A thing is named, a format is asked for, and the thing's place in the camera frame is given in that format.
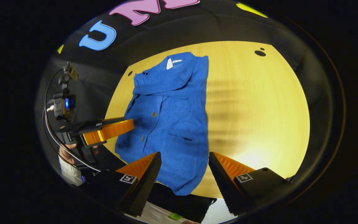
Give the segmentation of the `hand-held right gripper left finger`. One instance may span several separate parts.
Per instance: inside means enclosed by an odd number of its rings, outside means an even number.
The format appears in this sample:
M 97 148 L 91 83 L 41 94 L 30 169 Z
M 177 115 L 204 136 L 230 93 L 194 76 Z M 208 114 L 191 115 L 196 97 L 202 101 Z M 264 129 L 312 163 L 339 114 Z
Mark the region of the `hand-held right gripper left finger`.
M 117 170 L 102 171 L 88 184 L 88 194 L 112 210 L 141 216 L 161 164 L 161 153 L 155 152 Z

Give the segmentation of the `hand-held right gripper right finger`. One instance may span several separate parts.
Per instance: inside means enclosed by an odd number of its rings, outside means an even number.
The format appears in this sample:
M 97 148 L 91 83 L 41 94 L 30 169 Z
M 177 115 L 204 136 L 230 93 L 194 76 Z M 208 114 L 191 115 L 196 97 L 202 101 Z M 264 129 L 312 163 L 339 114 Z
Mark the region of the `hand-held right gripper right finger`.
M 217 152 L 210 152 L 209 167 L 229 212 L 235 216 L 267 206 L 291 186 L 267 167 L 252 169 Z

